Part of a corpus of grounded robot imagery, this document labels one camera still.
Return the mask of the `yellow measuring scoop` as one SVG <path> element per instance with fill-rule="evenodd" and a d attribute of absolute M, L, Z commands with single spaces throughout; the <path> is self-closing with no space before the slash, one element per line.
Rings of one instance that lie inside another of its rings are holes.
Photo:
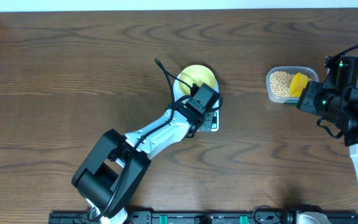
<path fill-rule="evenodd" d="M 289 87 L 289 95 L 290 97 L 299 98 L 302 91 L 306 88 L 306 85 L 309 82 L 308 76 L 298 72 L 295 74 L 293 79 L 291 80 Z"/>

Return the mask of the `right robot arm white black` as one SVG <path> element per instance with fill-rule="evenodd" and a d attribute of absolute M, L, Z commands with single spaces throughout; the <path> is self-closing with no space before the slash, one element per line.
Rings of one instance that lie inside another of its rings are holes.
<path fill-rule="evenodd" d="M 349 147 L 358 183 L 358 57 L 327 57 L 328 74 L 323 83 L 308 82 L 303 89 L 297 108 L 334 124 L 340 132 L 334 138 L 344 138 Z"/>

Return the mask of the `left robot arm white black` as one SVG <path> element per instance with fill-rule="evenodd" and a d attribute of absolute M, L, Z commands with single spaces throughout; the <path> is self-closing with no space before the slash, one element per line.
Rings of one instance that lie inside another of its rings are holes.
<path fill-rule="evenodd" d="M 124 223 L 125 206 L 134 195 L 151 160 L 168 146 L 193 138 L 221 107 L 222 96 L 202 84 L 170 103 L 164 114 L 137 131 L 105 132 L 75 172 L 71 183 L 88 201 L 91 223 Z"/>

